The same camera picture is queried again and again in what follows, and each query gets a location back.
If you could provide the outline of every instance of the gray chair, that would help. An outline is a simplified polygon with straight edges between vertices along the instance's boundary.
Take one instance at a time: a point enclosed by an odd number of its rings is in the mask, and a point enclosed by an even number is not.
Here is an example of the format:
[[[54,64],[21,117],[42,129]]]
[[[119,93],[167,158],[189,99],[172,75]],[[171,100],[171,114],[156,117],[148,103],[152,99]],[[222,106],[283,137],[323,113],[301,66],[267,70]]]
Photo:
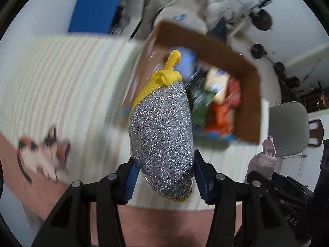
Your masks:
[[[310,138],[304,106],[294,101],[270,108],[269,135],[273,138],[276,157],[301,153]]]

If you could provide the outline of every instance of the yellow fabric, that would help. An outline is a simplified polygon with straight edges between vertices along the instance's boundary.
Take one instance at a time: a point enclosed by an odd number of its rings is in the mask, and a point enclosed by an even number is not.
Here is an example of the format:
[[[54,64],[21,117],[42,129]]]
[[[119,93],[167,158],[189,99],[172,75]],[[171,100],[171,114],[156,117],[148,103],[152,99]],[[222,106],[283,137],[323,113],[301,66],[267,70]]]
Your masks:
[[[170,86],[175,82],[182,80],[182,76],[178,71],[174,70],[174,66],[176,66],[181,60],[181,54],[178,50],[173,50],[164,66],[163,70],[158,72],[154,72],[151,76],[151,80],[144,87],[144,89],[139,93],[138,97],[135,99],[133,108],[131,109],[130,115],[135,109],[135,107],[144,100],[150,93],[159,89],[162,86]]]

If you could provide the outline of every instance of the pink surface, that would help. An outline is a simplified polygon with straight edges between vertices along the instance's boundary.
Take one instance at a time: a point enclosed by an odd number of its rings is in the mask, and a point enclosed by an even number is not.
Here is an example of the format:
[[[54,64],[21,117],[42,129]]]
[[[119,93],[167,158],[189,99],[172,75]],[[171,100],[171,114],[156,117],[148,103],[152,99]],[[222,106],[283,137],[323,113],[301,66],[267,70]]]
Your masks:
[[[0,135],[0,161],[9,189],[41,218],[46,219],[67,189],[62,183],[47,180],[41,174],[30,174],[33,184],[23,177],[16,149]],[[92,243],[97,245],[96,204],[91,210]],[[212,210],[167,211],[119,206],[121,226],[127,246],[205,246]],[[241,207],[237,207],[236,231],[241,225]]]

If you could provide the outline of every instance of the blue plush toy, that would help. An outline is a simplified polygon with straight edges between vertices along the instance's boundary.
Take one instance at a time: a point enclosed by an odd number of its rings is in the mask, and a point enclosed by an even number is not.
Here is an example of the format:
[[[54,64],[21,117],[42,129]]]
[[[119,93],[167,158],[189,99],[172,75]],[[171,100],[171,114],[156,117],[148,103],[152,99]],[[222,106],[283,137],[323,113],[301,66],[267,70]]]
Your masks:
[[[195,72],[195,53],[182,46],[174,47],[170,50],[177,49],[181,53],[181,61],[174,66],[174,70],[177,70],[183,78],[184,83],[189,83]]]

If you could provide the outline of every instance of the striped tablecloth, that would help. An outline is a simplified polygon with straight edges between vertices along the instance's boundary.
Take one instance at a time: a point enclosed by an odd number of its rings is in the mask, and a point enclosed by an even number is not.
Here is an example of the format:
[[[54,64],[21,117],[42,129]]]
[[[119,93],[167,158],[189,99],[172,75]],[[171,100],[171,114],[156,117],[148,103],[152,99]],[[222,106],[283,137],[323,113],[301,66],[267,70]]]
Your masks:
[[[127,119],[121,107],[143,42],[110,36],[66,35],[37,39],[27,50],[0,107],[0,130],[16,146],[22,135],[41,140],[56,124],[71,141],[70,181],[99,181],[130,157]],[[268,132],[268,102],[262,100],[261,140]],[[195,139],[206,162],[242,182],[261,146]],[[130,206],[207,209],[196,184],[184,203],[156,194],[139,175]]]

